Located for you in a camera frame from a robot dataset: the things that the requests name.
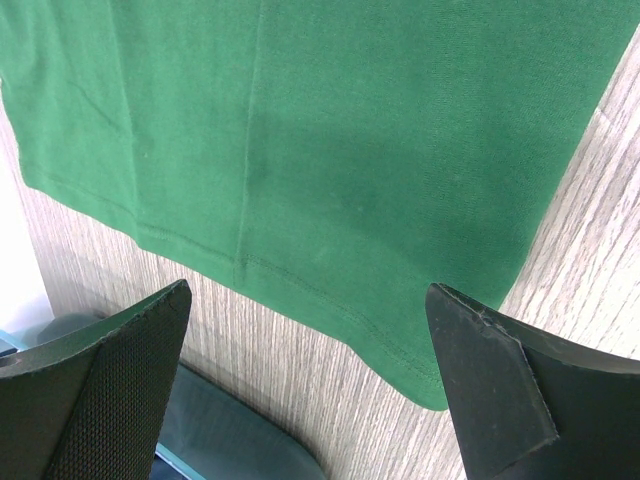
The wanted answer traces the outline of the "green t shirt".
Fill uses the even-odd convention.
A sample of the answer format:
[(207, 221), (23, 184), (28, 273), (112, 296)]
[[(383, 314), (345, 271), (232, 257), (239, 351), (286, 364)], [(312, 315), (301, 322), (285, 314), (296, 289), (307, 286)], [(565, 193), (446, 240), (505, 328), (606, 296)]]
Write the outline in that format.
[(5, 1), (24, 182), (447, 406), (425, 294), (496, 307), (635, 1)]

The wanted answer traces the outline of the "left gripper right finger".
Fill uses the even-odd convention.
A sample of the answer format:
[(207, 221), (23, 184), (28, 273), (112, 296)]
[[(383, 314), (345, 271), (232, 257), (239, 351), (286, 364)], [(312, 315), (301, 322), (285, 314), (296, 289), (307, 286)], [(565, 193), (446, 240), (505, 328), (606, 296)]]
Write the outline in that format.
[(444, 284), (426, 316), (469, 479), (636, 479), (639, 363)]

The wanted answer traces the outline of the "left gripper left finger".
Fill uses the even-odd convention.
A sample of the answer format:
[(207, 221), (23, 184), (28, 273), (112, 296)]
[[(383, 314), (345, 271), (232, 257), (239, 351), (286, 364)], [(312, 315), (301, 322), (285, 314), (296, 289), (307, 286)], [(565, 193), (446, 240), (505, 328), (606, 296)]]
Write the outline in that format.
[(4, 479), (149, 477), (189, 321), (176, 281), (1, 359)]

